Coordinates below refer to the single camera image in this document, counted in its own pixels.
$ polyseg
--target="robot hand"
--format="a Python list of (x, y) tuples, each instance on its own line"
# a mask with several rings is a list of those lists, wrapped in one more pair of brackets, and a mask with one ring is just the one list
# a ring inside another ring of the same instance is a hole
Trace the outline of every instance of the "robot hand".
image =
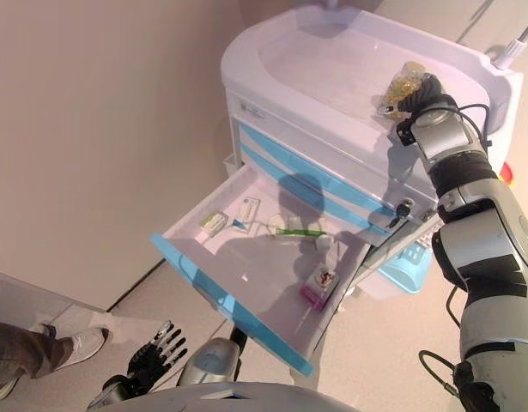
[(155, 337), (132, 356), (128, 362), (127, 376), (115, 375), (108, 379), (103, 384), (101, 394), (89, 404), (88, 410), (148, 393), (155, 382), (187, 353), (187, 348), (180, 350), (185, 344), (185, 338), (180, 334), (181, 329), (174, 330), (173, 323), (166, 321)]

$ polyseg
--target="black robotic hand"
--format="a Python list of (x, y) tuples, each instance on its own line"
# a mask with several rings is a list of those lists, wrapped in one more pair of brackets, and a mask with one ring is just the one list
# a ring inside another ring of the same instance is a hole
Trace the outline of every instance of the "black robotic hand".
[(166, 321), (151, 342), (143, 345), (132, 356), (128, 362), (127, 376), (113, 376), (105, 382), (103, 389), (120, 383), (130, 397), (145, 395), (187, 353), (187, 348), (179, 350), (184, 344), (181, 329), (175, 330), (173, 323)]

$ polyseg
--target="shoe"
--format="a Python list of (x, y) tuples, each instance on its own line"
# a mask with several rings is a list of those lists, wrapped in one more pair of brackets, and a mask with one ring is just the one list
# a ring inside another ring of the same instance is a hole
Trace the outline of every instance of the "shoe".
[(71, 336), (73, 340), (73, 353), (62, 365), (56, 368), (70, 367), (78, 362), (85, 361), (94, 356), (106, 342), (109, 330), (102, 328), (87, 329)]
[(54, 338), (56, 337), (56, 334), (58, 332), (56, 330), (56, 327), (51, 324), (37, 324), (31, 329), (31, 331)]
[(18, 380), (20, 380), (19, 376), (17, 378), (13, 378), (7, 384), (4, 384), (0, 387), (0, 401), (7, 397), (12, 392), (12, 390), (14, 390), (15, 384), (17, 384)]

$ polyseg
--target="open drawer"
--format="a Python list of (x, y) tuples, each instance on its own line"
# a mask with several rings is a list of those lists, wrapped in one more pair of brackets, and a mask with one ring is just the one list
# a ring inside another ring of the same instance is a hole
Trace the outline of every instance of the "open drawer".
[[(166, 260), (226, 318), (292, 368), (308, 376), (308, 359), (331, 321), (340, 301), (370, 247), (352, 227), (309, 206), (293, 193), (306, 186), (287, 176), (279, 183), (243, 166), (196, 208), (163, 235), (152, 237)], [(260, 200), (249, 233), (231, 223), (246, 197)], [(214, 211), (229, 216), (214, 237), (201, 221)], [(328, 251), (317, 251), (308, 239), (270, 235), (268, 220), (276, 214), (301, 216), (305, 223), (324, 216), (332, 236)], [(312, 309), (300, 289), (313, 270), (324, 263), (339, 277), (324, 309)]]

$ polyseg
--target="robot finger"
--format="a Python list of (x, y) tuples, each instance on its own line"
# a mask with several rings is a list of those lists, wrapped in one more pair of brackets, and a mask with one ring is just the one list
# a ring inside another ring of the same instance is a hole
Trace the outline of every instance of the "robot finger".
[(181, 349), (181, 352), (179, 352), (176, 356), (174, 356), (171, 360), (168, 359), (166, 361), (166, 363), (164, 364), (165, 367), (168, 367), (168, 365), (170, 367), (173, 367), (181, 358), (183, 358), (185, 356), (185, 354), (187, 353), (187, 348), (183, 348)]
[(172, 321), (167, 320), (158, 329), (157, 333), (155, 334), (155, 336), (153, 337), (153, 339), (149, 343), (151, 343), (152, 345), (157, 345), (158, 346), (160, 344), (160, 342), (162, 341), (162, 339), (165, 337), (165, 335), (167, 333), (169, 333), (172, 329), (174, 329), (174, 324), (172, 323)]
[(170, 331), (168, 334), (166, 334), (157, 346), (159, 353), (165, 351), (165, 349), (170, 346), (170, 344), (179, 336), (180, 333), (181, 329), (177, 329), (174, 332)]
[(185, 338), (182, 337), (169, 350), (167, 350), (163, 354), (162, 357), (164, 357), (165, 359), (170, 358), (170, 356), (172, 356), (172, 354), (176, 351), (176, 349), (179, 348), (180, 346), (182, 346), (184, 343), (185, 343)]

